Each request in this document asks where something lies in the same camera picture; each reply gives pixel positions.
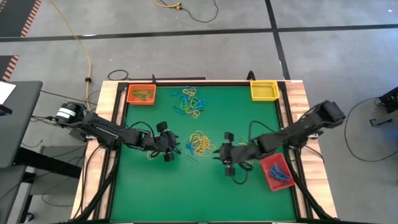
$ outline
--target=green mat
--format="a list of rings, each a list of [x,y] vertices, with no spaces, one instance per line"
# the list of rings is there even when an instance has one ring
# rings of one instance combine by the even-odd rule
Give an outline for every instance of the green mat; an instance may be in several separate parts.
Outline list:
[[[162,155],[148,160],[146,153],[122,148],[113,198],[114,222],[210,222],[210,221],[291,221],[295,220],[289,189],[270,190],[259,161],[248,181],[238,185],[224,175],[224,165],[211,157],[197,157],[194,165],[185,156],[185,143],[192,132],[203,131],[219,148],[224,132],[248,138],[249,122],[262,121],[278,130],[274,102],[254,102],[249,87],[198,87],[197,97],[208,104],[198,118],[173,110],[179,96],[170,96],[175,88],[157,88],[155,105],[127,108],[126,124],[145,121],[154,129],[161,121],[180,136],[175,160],[164,162]],[[254,124],[253,136],[268,130]],[[236,166],[236,179],[244,171]]]

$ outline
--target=gray concrete floor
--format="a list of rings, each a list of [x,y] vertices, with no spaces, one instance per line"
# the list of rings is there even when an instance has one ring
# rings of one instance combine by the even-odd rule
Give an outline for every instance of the gray concrete floor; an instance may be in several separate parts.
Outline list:
[[[76,34],[117,34],[175,30],[270,27],[264,0],[217,0],[216,20],[201,24],[186,12],[162,9],[150,0],[56,1]],[[208,19],[212,0],[184,0],[194,16]],[[398,2],[389,0],[272,0],[278,27],[350,26],[398,23]],[[55,9],[44,1],[29,36],[70,35]],[[397,29],[281,33],[292,79],[304,80],[311,105],[336,101],[347,113],[361,100],[379,96],[398,86]],[[253,70],[257,78],[282,79],[272,34],[193,35],[133,39],[85,40],[92,61],[92,90],[114,69],[134,78],[207,77],[244,78]],[[44,90],[85,98],[85,55],[75,41],[0,43],[1,55],[18,54],[12,80],[41,80]],[[41,94],[35,115],[53,115],[65,99]],[[372,101],[353,112],[348,125],[351,147],[365,159],[377,159],[398,149],[397,126],[372,128],[368,119],[383,112]],[[24,142],[76,146],[67,131],[45,124],[29,126]],[[367,163],[347,150],[343,128],[320,138],[333,199],[342,220],[396,223],[398,214],[398,156]],[[26,187],[22,187],[19,198]],[[54,195],[52,202],[68,204],[74,195]],[[9,223],[15,223],[18,203]],[[35,198],[32,223],[66,220],[70,207],[53,208]]]

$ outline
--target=orange and black hazard tape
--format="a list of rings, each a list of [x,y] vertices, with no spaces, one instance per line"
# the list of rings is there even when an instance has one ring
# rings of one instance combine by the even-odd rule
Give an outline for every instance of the orange and black hazard tape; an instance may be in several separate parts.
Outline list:
[[[36,0],[35,4],[33,5],[33,8],[29,14],[29,17],[26,20],[24,28],[22,28],[21,37],[26,37],[26,35],[30,29],[30,26],[33,23],[33,20],[35,19],[35,16],[36,16],[37,12],[39,11],[39,7],[40,7],[41,3],[42,3],[42,0]]]
[[[14,68],[17,65],[18,59],[19,59],[18,55],[12,56],[10,62],[8,63],[6,71],[4,72],[4,74],[1,78],[1,81],[9,81],[10,80],[12,71],[14,71]]]
[[[2,12],[2,10],[4,9],[4,7],[6,6],[8,0],[4,0],[1,5],[0,5],[0,12]]]

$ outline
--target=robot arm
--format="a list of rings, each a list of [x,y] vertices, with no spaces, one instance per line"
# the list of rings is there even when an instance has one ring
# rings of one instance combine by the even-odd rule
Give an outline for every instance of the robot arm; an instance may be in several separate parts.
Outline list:
[[[68,102],[64,103],[55,117],[57,124],[63,128],[77,128],[86,134],[97,138],[98,143],[110,150],[120,149],[121,144],[141,151],[152,151],[151,157],[158,156],[163,152],[166,162],[174,160],[173,151],[180,154],[176,148],[178,136],[167,130],[167,123],[161,122],[157,127],[159,136],[154,136],[152,128],[150,131],[132,128],[137,122],[125,128],[99,117],[95,112],[87,112],[83,104]]]
[[[319,131],[321,128],[334,128],[343,123],[344,113],[335,102],[324,101],[308,110],[298,121],[278,132],[262,134],[254,139],[249,139],[247,146],[232,145],[234,136],[225,133],[224,138],[228,141],[215,151],[219,159],[226,165],[225,174],[234,175],[234,164],[238,164],[244,170],[250,171],[252,166],[246,161],[249,159],[263,159],[272,155],[282,143],[301,148],[308,141],[308,136]]]

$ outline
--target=plastic bin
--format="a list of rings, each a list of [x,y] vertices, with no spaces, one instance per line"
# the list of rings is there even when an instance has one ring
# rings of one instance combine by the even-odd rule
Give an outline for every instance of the plastic bin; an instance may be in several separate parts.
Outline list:
[[[134,94],[134,91],[140,91],[146,94],[146,100],[142,100]],[[155,84],[130,84],[127,91],[127,102],[132,105],[153,105],[155,104],[156,85]]]
[[[279,99],[277,81],[250,81],[252,101],[275,101]]]
[[[274,179],[273,177],[271,177],[271,175],[269,174],[269,169],[274,164],[279,165],[280,169],[286,175],[290,176],[289,181],[283,182],[283,181],[280,181],[280,180],[277,180],[277,179]],[[293,180],[292,174],[290,173],[289,167],[287,166],[285,157],[282,155],[282,153],[274,154],[272,156],[262,159],[261,167],[262,167],[262,171],[264,171],[264,174],[266,175],[266,179],[267,179],[269,188],[271,190],[273,190],[273,191],[281,190],[286,187],[290,187],[290,186],[294,185],[294,180]]]

